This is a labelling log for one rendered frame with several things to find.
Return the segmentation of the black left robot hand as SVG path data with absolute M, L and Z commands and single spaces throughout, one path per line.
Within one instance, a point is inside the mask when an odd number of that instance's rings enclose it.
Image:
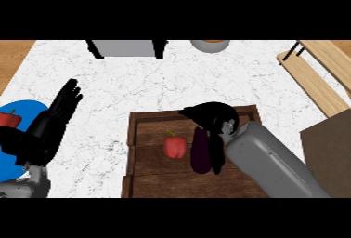
M 68 121 L 82 99 L 78 81 L 65 83 L 50 107 L 34 118 L 26 131 L 0 126 L 0 149 L 16 157 L 16 165 L 45 166 L 60 147 Z

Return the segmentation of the blue plate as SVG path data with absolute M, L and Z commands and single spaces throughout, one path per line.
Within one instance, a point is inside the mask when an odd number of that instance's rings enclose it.
M 48 107 L 37 100 L 17 100 L 0 107 L 0 112 L 13 113 L 14 116 L 22 118 L 17 125 L 20 131 L 26 131 L 32 120 L 38 113 Z M 17 179 L 25 174 L 22 166 L 14 164 L 16 157 L 4 154 L 0 150 L 0 182 Z

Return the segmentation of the brown wooden tray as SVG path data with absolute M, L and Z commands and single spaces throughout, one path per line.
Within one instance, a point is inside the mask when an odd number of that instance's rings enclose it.
M 124 198 L 264 198 L 267 194 L 231 162 L 218 174 L 191 170 L 190 157 L 169 159 L 165 138 L 193 139 L 196 124 L 175 111 L 134 112 L 128 117 Z

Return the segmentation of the red bell pepper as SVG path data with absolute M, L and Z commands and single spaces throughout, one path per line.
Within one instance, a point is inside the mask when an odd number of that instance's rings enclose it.
M 186 138 L 178 137 L 169 130 L 165 132 L 163 153 L 171 159 L 180 159 L 186 156 Z
M 22 117 L 14 114 L 14 111 L 0 112 L 0 126 L 16 128 L 22 122 Z

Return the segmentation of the grey and black appliance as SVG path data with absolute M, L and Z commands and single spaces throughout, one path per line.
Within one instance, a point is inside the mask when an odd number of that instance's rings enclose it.
M 96 59 L 104 57 L 163 57 L 166 40 L 87 40 Z

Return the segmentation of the brown box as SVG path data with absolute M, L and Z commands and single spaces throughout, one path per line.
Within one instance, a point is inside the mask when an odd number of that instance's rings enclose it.
M 351 198 L 351 109 L 301 132 L 303 161 L 332 197 Z

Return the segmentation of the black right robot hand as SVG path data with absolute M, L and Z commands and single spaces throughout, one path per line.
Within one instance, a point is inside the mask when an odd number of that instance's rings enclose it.
M 221 102 L 206 102 L 178 110 L 187 119 L 206 130 L 211 170 L 215 175 L 224 166 L 224 144 L 239 128 L 239 114 L 234 108 Z

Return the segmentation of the pale wooden tiered shelf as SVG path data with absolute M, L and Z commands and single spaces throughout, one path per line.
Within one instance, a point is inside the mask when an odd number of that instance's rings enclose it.
M 330 118 L 349 106 L 303 60 L 303 51 L 333 76 L 351 99 L 351 40 L 298 40 L 289 50 L 277 55 L 280 65 L 323 115 Z

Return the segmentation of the grey pot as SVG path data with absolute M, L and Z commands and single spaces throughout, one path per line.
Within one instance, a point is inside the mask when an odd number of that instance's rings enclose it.
M 218 53 L 225 50 L 228 40 L 191 40 L 190 44 L 203 53 Z

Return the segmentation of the dark purple eggplant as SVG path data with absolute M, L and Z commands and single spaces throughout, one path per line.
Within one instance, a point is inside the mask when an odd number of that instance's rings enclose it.
M 190 166 L 197 174 L 205 174 L 211 170 L 206 130 L 199 127 L 194 128 L 193 134 Z

